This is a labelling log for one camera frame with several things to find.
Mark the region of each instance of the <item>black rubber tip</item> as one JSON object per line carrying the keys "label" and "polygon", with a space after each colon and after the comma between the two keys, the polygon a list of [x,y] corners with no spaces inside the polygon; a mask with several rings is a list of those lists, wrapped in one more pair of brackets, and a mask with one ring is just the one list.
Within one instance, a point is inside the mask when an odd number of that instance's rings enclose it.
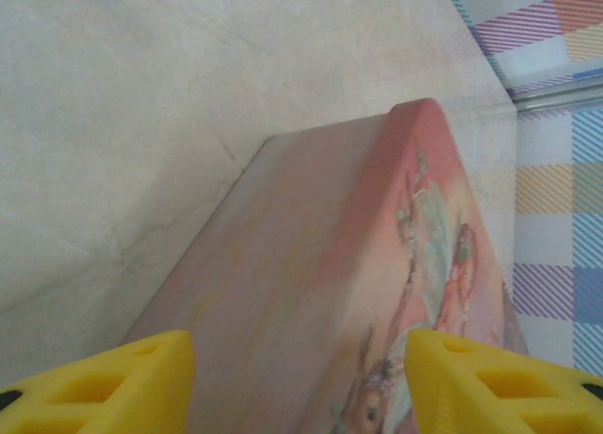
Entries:
{"label": "black rubber tip", "polygon": [[0,410],[3,410],[18,400],[23,395],[19,390],[9,390],[0,394]]}
{"label": "black rubber tip", "polygon": [[582,387],[584,387],[585,390],[588,390],[591,394],[593,394],[594,396],[599,398],[601,401],[603,401],[603,387],[602,386],[586,383],[586,384],[582,384]]}

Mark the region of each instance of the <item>plaid fabric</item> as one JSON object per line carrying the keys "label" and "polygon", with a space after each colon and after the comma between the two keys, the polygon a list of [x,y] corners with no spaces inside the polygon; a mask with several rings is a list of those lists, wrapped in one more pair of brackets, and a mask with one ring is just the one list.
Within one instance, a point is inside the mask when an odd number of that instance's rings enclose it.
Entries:
{"label": "plaid fabric", "polygon": [[603,73],[603,0],[452,0],[511,93]]}
{"label": "plaid fabric", "polygon": [[513,306],[530,353],[603,376],[603,109],[520,114]]}

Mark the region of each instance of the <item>pink box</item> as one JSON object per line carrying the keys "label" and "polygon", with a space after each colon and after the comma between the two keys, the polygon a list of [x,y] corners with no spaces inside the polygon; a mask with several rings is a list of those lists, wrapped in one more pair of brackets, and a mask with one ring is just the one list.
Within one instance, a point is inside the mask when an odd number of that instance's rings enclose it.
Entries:
{"label": "pink box", "polygon": [[125,341],[191,330],[191,433],[416,432],[419,326],[525,351],[433,100],[269,140]]}

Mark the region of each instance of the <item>yellow plastic part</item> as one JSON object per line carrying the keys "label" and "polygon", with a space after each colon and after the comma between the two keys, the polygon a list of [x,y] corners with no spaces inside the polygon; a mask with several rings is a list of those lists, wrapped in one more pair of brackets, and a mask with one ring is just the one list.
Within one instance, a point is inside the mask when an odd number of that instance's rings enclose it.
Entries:
{"label": "yellow plastic part", "polygon": [[162,333],[3,389],[0,434],[181,433],[194,377],[190,333]]}
{"label": "yellow plastic part", "polygon": [[603,379],[434,330],[404,360],[421,434],[603,433]]}

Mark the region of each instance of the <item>marble surface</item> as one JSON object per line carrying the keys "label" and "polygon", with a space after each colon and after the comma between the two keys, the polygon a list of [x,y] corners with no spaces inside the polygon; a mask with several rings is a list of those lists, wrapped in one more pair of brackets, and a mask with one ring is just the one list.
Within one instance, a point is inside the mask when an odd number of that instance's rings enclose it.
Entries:
{"label": "marble surface", "polygon": [[449,0],[0,0],[0,384],[115,346],[270,136],[444,107],[511,281],[515,111]]}

